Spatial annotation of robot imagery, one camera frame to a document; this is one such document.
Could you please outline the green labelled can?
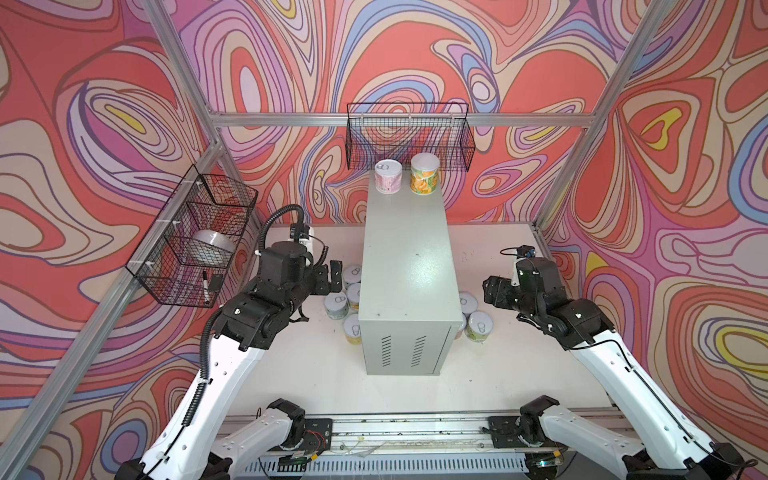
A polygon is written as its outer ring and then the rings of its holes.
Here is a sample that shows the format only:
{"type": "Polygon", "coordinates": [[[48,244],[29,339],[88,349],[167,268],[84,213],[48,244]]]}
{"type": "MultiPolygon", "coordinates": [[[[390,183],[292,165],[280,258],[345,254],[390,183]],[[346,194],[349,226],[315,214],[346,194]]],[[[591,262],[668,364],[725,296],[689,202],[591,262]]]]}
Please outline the green labelled can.
{"type": "Polygon", "coordinates": [[[491,316],[483,311],[471,313],[465,327],[465,336],[473,342],[484,342],[492,333],[494,321],[491,316]]]}

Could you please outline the pink labelled can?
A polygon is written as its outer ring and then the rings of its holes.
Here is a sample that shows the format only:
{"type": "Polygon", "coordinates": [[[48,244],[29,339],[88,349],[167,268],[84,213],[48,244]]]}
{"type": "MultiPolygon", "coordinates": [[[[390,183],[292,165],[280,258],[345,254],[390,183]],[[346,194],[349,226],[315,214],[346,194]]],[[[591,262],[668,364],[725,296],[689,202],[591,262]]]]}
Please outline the pink labelled can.
{"type": "Polygon", "coordinates": [[[393,159],[378,161],[374,166],[375,188],[382,194],[395,194],[402,185],[402,164],[393,159]]]}

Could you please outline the orange green lidded can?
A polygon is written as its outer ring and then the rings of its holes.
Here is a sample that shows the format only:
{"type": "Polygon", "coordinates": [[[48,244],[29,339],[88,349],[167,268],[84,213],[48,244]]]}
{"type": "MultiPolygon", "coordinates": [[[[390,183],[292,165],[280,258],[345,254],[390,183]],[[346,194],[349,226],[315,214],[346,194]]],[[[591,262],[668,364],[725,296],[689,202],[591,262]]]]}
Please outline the orange green lidded can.
{"type": "Polygon", "coordinates": [[[437,190],[439,158],[432,153],[418,153],[411,159],[410,189],[417,195],[430,195],[437,190]]]}

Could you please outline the orange red labelled can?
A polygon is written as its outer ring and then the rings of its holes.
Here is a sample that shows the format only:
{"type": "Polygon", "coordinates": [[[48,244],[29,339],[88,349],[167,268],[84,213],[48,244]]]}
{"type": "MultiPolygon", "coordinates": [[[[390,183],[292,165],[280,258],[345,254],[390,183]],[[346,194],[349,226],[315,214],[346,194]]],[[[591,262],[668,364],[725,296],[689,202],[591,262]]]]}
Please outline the orange red labelled can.
{"type": "Polygon", "coordinates": [[[462,323],[461,323],[460,327],[457,329],[457,332],[455,334],[455,340],[459,340],[464,335],[464,332],[465,332],[466,327],[467,327],[467,323],[468,323],[467,317],[463,316],[462,323]]]}

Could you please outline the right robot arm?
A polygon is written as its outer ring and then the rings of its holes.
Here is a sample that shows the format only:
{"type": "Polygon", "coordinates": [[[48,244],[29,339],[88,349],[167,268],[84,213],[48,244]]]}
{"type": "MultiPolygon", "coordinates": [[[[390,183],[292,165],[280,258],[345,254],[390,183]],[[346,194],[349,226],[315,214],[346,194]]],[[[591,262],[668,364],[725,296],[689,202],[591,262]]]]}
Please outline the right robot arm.
{"type": "Polygon", "coordinates": [[[513,279],[490,276],[483,282],[485,303],[516,312],[519,321],[555,339],[601,384],[637,436],[614,433],[541,395],[505,429],[514,445],[564,444],[619,479],[739,479],[756,466],[682,412],[593,301],[568,297],[553,261],[518,255],[515,270],[513,279]]]}

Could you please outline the grey can far left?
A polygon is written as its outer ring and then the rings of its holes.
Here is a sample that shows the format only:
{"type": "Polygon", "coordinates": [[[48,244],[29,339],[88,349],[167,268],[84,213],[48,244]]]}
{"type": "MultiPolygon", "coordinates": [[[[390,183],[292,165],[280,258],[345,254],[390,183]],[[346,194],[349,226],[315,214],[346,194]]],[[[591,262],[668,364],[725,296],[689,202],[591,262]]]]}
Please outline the grey can far left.
{"type": "Polygon", "coordinates": [[[349,289],[352,285],[360,283],[361,279],[362,266],[359,264],[346,266],[342,271],[342,281],[345,289],[349,289]]]}

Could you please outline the teal can left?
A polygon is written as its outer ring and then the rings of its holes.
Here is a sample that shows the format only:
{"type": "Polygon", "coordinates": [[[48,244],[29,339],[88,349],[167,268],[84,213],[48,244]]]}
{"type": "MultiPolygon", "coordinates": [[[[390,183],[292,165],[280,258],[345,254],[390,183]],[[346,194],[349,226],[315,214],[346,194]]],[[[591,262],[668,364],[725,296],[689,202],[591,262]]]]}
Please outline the teal can left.
{"type": "Polygon", "coordinates": [[[344,320],[349,315],[347,295],[344,292],[330,293],[325,297],[324,308],[331,320],[344,320]]]}

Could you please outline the yellow can front left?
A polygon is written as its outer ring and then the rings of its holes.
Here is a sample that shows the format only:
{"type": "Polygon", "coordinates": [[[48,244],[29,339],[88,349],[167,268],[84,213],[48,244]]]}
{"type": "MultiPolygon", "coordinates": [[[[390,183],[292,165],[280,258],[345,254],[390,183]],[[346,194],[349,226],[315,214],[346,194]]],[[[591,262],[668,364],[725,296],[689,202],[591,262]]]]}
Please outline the yellow can front left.
{"type": "Polygon", "coordinates": [[[343,331],[348,343],[360,345],[362,343],[362,334],[357,314],[349,315],[343,322],[343,331]]]}

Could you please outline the white grey can right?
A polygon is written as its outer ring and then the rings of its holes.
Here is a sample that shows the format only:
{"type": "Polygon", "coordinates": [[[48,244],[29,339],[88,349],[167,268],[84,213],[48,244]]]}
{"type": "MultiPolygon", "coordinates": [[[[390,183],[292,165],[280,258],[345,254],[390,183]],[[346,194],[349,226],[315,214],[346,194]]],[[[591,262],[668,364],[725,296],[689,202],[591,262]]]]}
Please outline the white grey can right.
{"type": "Polygon", "coordinates": [[[468,318],[472,313],[476,312],[479,308],[479,302],[477,298],[468,291],[460,291],[459,300],[461,312],[466,318],[468,318]]]}

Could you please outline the black marker pen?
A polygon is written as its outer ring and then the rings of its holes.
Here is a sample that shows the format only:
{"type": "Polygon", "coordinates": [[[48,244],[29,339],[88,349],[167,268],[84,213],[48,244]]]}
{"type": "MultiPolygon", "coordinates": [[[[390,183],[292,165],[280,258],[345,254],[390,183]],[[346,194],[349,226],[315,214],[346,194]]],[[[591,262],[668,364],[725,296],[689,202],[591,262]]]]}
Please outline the black marker pen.
{"type": "Polygon", "coordinates": [[[209,292],[209,282],[208,282],[208,273],[207,271],[202,272],[202,295],[203,295],[203,301],[204,304],[208,305],[211,302],[210,299],[210,292],[209,292]]]}

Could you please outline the white tape roll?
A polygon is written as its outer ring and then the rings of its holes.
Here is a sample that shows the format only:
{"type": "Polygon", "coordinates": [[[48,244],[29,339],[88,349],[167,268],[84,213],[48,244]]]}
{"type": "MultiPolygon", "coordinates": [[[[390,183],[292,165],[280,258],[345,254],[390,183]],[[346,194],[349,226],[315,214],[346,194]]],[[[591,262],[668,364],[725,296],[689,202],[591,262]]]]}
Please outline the white tape roll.
{"type": "Polygon", "coordinates": [[[234,253],[236,249],[235,243],[228,235],[215,230],[198,230],[193,239],[228,253],[234,253]]]}

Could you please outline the green circuit board right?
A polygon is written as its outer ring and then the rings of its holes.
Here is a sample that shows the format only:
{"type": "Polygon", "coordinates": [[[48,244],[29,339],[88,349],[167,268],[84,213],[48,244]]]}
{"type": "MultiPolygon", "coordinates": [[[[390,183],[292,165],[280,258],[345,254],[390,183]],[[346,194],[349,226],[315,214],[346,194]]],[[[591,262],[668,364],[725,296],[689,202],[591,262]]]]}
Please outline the green circuit board right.
{"type": "Polygon", "coordinates": [[[529,470],[557,469],[564,460],[560,451],[532,453],[526,455],[526,465],[529,470]]]}

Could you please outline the green circuit board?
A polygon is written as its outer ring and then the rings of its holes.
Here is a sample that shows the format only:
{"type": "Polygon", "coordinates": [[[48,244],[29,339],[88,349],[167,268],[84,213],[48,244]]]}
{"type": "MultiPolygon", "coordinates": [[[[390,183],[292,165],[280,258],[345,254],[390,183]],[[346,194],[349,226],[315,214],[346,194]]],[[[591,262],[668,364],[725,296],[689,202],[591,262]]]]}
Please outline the green circuit board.
{"type": "Polygon", "coordinates": [[[557,469],[564,460],[560,451],[532,453],[526,455],[526,465],[529,470],[557,469]]]}
{"type": "Polygon", "coordinates": [[[308,466],[318,457],[317,453],[308,456],[283,456],[278,459],[277,469],[280,472],[306,471],[308,466]]]}

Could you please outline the green circuit board left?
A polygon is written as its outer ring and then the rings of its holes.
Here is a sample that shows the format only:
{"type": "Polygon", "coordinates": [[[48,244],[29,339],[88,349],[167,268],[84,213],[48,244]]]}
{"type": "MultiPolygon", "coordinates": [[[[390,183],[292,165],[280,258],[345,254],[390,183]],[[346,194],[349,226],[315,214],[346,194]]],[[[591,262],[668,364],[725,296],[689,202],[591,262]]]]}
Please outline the green circuit board left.
{"type": "Polygon", "coordinates": [[[317,453],[308,456],[283,456],[278,459],[277,469],[280,472],[306,471],[308,466],[318,457],[317,453]]]}

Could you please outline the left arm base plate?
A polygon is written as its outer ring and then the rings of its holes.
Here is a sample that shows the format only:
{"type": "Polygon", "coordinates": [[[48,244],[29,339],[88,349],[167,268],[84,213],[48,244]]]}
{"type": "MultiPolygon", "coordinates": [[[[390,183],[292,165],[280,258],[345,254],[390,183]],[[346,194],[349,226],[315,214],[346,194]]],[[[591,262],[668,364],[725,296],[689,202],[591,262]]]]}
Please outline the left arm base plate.
{"type": "Polygon", "coordinates": [[[332,446],[332,433],[333,420],[330,417],[309,418],[304,422],[300,437],[286,440],[282,445],[270,449],[268,453],[320,454],[332,446]]]}

